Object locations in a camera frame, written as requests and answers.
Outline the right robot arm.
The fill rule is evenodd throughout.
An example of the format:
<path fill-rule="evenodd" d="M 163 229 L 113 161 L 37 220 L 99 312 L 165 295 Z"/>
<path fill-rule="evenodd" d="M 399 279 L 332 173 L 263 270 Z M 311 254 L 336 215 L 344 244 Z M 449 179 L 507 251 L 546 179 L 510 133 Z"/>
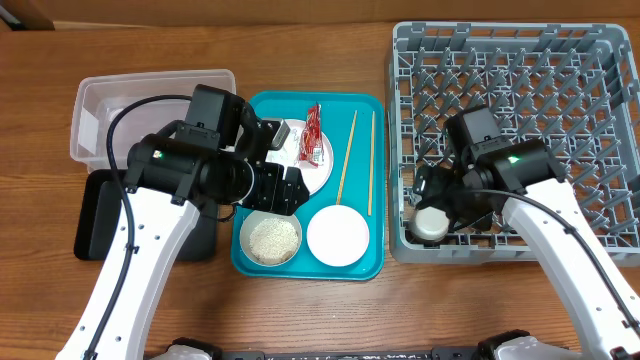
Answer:
<path fill-rule="evenodd" d="M 566 172 L 540 139 L 514 143 L 484 106 L 444 124 L 451 167 L 416 172 L 409 230 L 439 242 L 456 228 L 487 231 L 499 215 L 529 246 L 569 313 L 579 352 L 513 330 L 480 342 L 476 359 L 636 359 L 639 296 L 584 217 Z"/>

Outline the white rice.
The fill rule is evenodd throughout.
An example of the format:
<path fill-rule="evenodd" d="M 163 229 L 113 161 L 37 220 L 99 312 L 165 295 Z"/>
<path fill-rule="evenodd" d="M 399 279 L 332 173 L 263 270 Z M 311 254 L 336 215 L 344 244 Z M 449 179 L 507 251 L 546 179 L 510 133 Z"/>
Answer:
<path fill-rule="evenodd" d="M 299 244 L 296 228 L 280 218 L 262 220 L 249 236 L 251 253 L 264 265 L 288 261 L 298 250 Z"/>

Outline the red snack wrapper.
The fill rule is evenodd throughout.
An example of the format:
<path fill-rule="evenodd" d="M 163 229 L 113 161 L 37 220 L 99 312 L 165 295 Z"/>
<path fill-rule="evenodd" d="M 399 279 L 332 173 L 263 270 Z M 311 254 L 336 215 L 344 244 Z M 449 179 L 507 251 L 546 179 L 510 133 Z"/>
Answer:
<path fill-rule="evenodd" d="M 324 146 L 321 128 L 321 105 L 316 103 L 307 112 L 305 126 L 299 140 L 298 160 L 319 167 L 323 162 Z"/>

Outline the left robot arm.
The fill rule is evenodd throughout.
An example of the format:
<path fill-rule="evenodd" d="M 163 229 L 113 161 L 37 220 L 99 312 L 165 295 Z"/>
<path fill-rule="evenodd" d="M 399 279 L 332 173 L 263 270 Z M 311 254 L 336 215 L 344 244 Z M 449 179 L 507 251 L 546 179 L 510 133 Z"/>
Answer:
<path fill-rule="evenodd" d="M 106 151 L 121 211 L 87 306 L 60 359 L 140 359 L 159 299 L 180 249 L 201 217 L 218 221 L 230 205 L 291 216 L 309 200 L 301 171 L 267 161 L 290 128 L 261 119 L 231 92 L 198 85 L 182 120 L 134 144 L 119 172 L 113 137 L 134 102 L 113 119 Z"/>

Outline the grey bowl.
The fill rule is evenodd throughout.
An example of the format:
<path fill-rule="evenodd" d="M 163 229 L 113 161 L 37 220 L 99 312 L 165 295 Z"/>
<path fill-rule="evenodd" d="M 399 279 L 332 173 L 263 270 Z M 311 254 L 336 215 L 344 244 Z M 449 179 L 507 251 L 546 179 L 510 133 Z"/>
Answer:
<path fill-rule="evenodd" d="M 274 266 L 279 266 L 279 265 L 285 264 L 286 262 L 291 260 L 296 255 L 296 253 L 298 252 L 299 248 L 288 261 L 283 262 L 281 264 L 264 265 L 264 264 L 260 263 L 250 251 L 250 248 L 249 248 L 249 236 L 250 236 L 251 231 L 262 220 L 268 219 L 268 218 L 280 218 L 280 219 L 283 219 L 283 220 L 286 220 L 286 221 L 290 222 L 296 228 L 296 232 L 297 232 L 299 240 L 300 240 L 299 248 L 301 247 L 301 244 L 302 244 L 302 228 L 301 228 L 301 225 L 300 225 L 298 219 L 294 215 L 285 216 L 285 215 L 277 215 L 277 214 L 272 214 L 272 213 L 267 213 L 267 212 L 253 211 L 243 221 L 243 224 L 242 224 L 241 230 L 240 230 L 240 235 L 239 235 L 240 246 L 241 246 L 241 249 L 242 249 L 243 253 L 252 262 L 256 263 L 257 265 L 266 266 L 266 267 L 274 267 Z"/>

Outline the white napkin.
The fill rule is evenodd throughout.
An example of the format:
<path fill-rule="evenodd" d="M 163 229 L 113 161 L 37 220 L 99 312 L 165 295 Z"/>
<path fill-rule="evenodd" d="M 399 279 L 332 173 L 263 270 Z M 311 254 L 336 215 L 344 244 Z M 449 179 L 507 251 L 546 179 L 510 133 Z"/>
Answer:
<path fill-rule="evenodd" d="M 300 129 L 292 128 L 284 145 L 279 150 L 270 150 L 267 153 L 266 161 L 283 166 L 295 166 L 299 156 L 300 133 Z"/>

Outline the large white plate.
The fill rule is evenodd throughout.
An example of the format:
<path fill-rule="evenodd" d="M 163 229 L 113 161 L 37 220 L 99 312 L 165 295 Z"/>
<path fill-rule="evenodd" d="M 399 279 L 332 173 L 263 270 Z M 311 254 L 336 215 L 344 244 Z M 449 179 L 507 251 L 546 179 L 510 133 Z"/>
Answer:
<path fill-rule="evenodd" d="M 296 119 L 286 119 L 287 124 L 292 128 L 298 128 L 302 130 L 305 126 L 305 122 L 303 120 Z M 284 166 L 284 167 L 297 167 L 301 170 L 301 174 L 303 176 L 304 183 L 309 190 L 310 194 L 313 195 L 318 192 L 328 181 L 334 164 L 334 155 L 331 143 L 326 136 L 325 133 L 322 133 L 323 136 L 323 146 L 324 146 L 324 155 L 323 162 L 319 167 L 313 167 L 307 162 L 299 161 L 295 166 Z"/>

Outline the white cup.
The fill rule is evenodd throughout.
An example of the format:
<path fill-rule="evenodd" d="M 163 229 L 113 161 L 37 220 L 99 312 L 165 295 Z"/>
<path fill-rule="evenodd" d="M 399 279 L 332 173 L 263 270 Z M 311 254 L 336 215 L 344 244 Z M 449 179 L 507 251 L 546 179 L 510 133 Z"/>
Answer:
<path fill-rule="evenodd" d="M 439 242 L 448 233 L 450 219 L 434 207 L 415 210 L 409 222 L 409 231 L 422 242 Z"/>

